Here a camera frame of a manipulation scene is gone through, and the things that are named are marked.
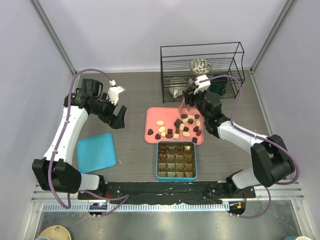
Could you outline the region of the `stainless steel tongs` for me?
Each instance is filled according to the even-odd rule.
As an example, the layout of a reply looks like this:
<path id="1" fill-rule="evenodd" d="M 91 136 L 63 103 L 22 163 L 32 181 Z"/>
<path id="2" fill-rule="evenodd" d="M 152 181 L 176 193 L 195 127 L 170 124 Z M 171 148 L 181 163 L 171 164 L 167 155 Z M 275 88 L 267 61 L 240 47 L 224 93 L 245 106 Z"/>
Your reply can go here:
<path id="1" fill-rule="evenodd" d="M 189 112 L 191 109 L 190 107 L 190 97 L 184 97 L 178 107 L 179 114 L 184 114 L 185 112 Z"/>

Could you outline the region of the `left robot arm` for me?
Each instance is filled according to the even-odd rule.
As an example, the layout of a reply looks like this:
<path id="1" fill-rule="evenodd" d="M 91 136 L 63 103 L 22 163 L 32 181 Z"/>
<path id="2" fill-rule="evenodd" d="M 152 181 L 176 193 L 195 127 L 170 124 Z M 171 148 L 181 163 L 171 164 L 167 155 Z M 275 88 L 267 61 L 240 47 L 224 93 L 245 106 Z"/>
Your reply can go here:
<path id="1" fill-rule="evenodd" d="M 73 167 L 73 153 L 80 131 L 89 115 L 96 115 L 112 129 L 125 127 L 127 108 L 122 106 L 118 114 L 114 111 L 125 88 L 110 82 L 110 88 L 103 92 L 103 84 L 94 79 L 83 79 L 80 88 L 68 94 L 63 103 L 63 114 L 55 137 L 44 156 L 32 163 L 33 173 L 44 191 L 75 194 L 89 191 L 100 200 L 107 192 L 102 175 L 81 173 Z"/>

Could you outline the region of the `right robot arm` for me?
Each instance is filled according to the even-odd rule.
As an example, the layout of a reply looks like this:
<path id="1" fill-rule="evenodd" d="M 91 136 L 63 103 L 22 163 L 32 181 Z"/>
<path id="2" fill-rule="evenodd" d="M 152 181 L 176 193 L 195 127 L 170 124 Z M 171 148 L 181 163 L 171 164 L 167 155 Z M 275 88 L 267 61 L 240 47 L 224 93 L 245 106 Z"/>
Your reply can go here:
<path id="1" fill-rule="evenodd" d="M 189 88 L 183 92 L 183 96 L 187 106 L 199 111 L 209 134 L 235 144 L 251 156 L 250 169 L 239 170 L 226 178 L 225 190 L 230 197 L 238 197 L 250 186 L 268 188 L 274 184 L 282 185 L 284 178 L 298 172 L 279 135 L 256 134 L 234 123 L 223 114 L 217 93 Z"/>

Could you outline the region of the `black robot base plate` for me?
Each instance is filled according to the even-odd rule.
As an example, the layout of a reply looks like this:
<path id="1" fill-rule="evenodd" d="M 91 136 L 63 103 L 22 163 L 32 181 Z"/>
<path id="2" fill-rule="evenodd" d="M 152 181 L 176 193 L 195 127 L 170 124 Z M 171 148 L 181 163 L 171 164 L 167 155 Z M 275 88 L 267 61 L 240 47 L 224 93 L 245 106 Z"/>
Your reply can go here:
<path id="1" fill-rule="evenodd" d="M 219 204 L 223 199 L 254 199 L 252 186 L 235 192 L 227 183 L 218 181 L 193 182 L 108 182 L 103 197 L 115 199 L 129 195 L 126 204 L 131 205 L 205 205 Z"/>

